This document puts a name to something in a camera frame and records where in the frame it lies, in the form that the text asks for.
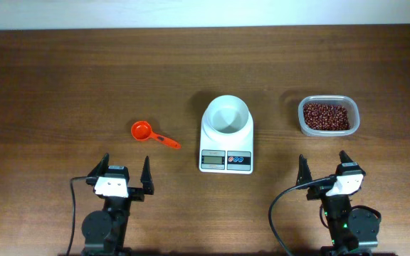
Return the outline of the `orange measuring scoop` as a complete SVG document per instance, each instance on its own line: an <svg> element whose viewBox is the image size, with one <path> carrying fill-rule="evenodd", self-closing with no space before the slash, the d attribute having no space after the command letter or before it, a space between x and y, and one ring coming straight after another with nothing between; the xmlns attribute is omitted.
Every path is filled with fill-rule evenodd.
<svg viewBox="0 0 410 256"><path fill-rule="evenodd" d="M151 125L147 121L137 121L131 126L131 135L137 141L147 141L154 139L157 142L173 149L180 149L182 146L179 142L168 137L153 132Z"/></svg>

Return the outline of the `red beans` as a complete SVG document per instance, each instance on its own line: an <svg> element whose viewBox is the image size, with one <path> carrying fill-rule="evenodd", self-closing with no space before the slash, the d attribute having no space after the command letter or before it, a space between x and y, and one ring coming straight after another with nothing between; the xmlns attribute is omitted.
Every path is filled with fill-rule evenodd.
<svg viewBox="0 0 410 256"><path fill-rule="evenodd" d="M320 131L344 131L350 128L347 110L341 105L309 103L303 107L306 125Z"/></svg>

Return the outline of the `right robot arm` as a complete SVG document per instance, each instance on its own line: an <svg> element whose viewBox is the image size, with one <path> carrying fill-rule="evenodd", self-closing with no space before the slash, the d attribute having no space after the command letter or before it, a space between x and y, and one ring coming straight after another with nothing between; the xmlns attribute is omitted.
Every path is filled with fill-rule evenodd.
<svg viewBox="0 0 410 256"><path fill-rule="evenodd" d="M345 151L339 156L334 174L314 180L307 159L300 155L296 185L307 190L309 201L321 201L320 220L332 240L331 246L320 249L321 255L371 255L378 245L382 214L368 206L351 205L350 196L361 189L366 172Z"/></svg>

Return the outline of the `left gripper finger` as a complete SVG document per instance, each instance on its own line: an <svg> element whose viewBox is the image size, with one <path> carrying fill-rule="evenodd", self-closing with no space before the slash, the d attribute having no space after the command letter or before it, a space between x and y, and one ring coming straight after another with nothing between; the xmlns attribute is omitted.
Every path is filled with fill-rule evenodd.
<svg viewBox="0 0 410 256"><path fill-rule="evenodd" d="M149 164L149 157L146 156L144 160L144 166L142 169L142 175L140 178L140 182L142 183L142 189L144 194L153 195L154 194L154 184L152 181L152 175L150 171L150 164Z"/></svg>
<svg viewBox="0 0 410 256"><path fill-rule="evenodd" d="M110 160L110 155L108 153L105 153L103 158L97 164L97 166L88 174L88 177L102 176L108 169L109 160Z"/></svg>

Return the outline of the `clear plastic bean container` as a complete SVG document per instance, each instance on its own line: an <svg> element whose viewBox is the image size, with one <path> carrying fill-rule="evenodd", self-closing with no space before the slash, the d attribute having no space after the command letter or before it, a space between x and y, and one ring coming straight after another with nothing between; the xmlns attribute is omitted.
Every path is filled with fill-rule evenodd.
<svg viewBox="0 0 410 256"><path fill-rule="evenodd" d="M341 95L304 98L298 105L298 119L302 133L310 137L343 137L360 126L357 104Z"/></svg>

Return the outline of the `white round bowl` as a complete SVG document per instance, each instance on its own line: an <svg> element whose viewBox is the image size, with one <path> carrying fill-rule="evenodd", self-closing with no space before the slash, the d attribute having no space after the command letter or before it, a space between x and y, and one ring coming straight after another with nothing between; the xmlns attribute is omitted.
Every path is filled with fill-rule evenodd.
<svg viewBox="0 0 410 256"><path fill-rule="evenodd" d="M240 132L249 121L246 103L233 95L222 95L212 100L204 113L205 121L216 132Z"/></svg>

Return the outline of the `white digital kitchen scale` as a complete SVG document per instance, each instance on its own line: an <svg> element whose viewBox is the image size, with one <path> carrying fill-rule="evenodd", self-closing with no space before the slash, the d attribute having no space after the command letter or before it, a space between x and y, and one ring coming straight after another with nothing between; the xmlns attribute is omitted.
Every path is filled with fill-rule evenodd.
<svg viewBox="0 0 410 256"><path fill-rule="evenodd" d="M214 131L203 115L199 143L199 170L206 173L252 174L253 143L253 118L250 112L247 125L242 131L233 134Z"/></svg>

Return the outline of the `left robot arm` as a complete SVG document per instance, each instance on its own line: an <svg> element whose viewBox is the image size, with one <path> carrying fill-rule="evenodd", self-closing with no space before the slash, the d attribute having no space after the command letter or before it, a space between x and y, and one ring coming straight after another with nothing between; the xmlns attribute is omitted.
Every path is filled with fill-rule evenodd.
<svg viewBox="0 0 410 256"><path fill-rule="evenodd" d="M154 193L149 157L144 160L140 188L129 186L126 166L110 165L109 160L110 155L105 154L86 177L86 183L104 200L104 205L83 220L81 231L85 245L82 255L130 255L131 249L125 247L124 242L131 204L143 202L146 195Z"/></svg>

